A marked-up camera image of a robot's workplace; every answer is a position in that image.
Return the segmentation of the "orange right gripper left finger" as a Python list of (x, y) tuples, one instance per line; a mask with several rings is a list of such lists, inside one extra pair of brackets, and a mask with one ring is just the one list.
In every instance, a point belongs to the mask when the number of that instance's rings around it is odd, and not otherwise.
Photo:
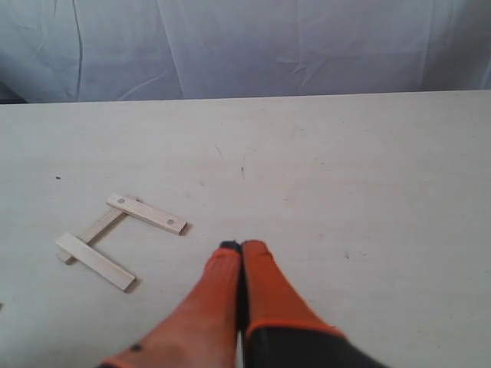
[(216, 249), (191, 292), (157, 327), (101, 367), (234, 367), (239, 244)]

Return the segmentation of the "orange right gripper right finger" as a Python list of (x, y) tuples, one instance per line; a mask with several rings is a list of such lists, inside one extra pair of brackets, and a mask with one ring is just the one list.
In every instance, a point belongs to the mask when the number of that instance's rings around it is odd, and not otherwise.
[(249, 321), (247, 367), (383, 367), (325, 323), (288, 282), (267, 245), (242, 244)]

